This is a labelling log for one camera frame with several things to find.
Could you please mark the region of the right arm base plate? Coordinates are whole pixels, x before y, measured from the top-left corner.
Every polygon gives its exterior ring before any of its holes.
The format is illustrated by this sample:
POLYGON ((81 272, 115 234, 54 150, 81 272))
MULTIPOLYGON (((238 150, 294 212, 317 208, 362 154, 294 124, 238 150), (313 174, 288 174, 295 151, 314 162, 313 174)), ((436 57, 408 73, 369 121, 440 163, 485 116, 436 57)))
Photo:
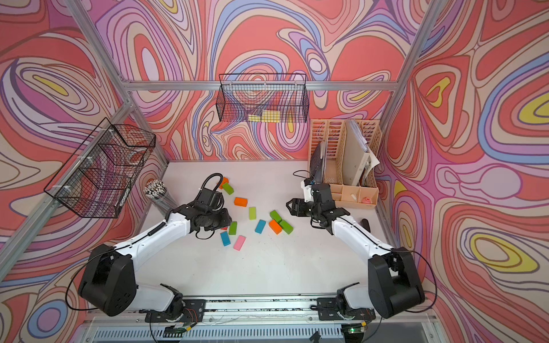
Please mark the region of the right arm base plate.
POLYGON ((376 319, 373 309, 352 309, 344 300, 337 297, 317 298, 316 304, 310 306, 317 312, 320 321, 361 321, 370 323, 376 319))

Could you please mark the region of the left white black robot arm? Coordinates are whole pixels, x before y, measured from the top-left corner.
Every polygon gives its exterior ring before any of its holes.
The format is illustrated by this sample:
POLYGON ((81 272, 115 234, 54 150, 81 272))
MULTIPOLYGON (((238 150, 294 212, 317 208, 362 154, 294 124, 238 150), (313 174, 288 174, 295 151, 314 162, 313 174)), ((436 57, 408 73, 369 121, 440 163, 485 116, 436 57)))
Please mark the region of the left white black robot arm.
POLYGON ((179 321, 186 313, 182 293, 161 282, 138 284, 137 271, 176 240, 200 230, 215 232, 231 222, 222 193, 202 188, 193 201, 170 210, 154 227, 112 247, 101 244, 94 248, 78 294, 110 317, 127 310, 145 310, 179 321))

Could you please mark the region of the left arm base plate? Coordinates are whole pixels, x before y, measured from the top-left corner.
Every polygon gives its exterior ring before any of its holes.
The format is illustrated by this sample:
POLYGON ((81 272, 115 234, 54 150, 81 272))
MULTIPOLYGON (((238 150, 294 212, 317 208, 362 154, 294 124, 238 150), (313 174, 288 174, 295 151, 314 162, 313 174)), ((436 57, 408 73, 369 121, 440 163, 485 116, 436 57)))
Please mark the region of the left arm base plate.
POLYGON ((199 323, 203 321, 207 301, 201 299, 176 300, 163 312, 148 311, 146 323, 199 323))

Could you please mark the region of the light green block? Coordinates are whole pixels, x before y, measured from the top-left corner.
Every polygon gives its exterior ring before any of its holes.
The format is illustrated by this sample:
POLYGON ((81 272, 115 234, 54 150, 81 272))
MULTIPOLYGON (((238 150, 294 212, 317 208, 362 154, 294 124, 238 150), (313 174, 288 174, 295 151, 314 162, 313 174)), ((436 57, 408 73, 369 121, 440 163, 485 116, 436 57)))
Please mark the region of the light green block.
POLYGON ((248 214, 249 214, 249 220, 257 219, 257 210, 255 207, 250 207, 248 214))

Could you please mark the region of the teal block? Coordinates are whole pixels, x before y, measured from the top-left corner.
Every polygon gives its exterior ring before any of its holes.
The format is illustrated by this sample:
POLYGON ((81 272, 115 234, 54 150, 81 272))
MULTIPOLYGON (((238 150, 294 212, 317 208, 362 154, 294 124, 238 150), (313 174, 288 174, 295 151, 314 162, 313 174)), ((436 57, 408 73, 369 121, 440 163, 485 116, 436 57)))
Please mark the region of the teal block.
POLYGON ((230 236, 229 236, 228 232, 226 232, 226 231, 221 232, 220 237, 221 237, 222 244, 223 244, 224 247, 228 247, 228 246, 231 245, 230 236))
POLYGON ((262 234, 265 225, 266 225, 266 221, 264 221, 264 220, 258 221, 257 226, 255 227, 254 231, 255 231, 257 234, 262 234))

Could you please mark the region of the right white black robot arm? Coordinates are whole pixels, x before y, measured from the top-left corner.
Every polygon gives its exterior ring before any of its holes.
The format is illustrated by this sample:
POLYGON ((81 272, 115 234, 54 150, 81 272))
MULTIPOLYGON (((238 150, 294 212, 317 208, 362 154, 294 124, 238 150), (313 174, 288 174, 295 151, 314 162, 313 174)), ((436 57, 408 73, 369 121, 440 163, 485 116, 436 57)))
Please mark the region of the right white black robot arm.
POLYGON ((367 266, 367 285, 358 282, 337 290, 331 309, 344 318, 357 310, 373 309, 384 319, 423 304, 425 292, 413 253, 376 238, 349 211, 337 207, 329 184, 306 179, 300 183, 303 198, 286 203, 294 217, 308 217, 311 227, 338 238, 367 266))

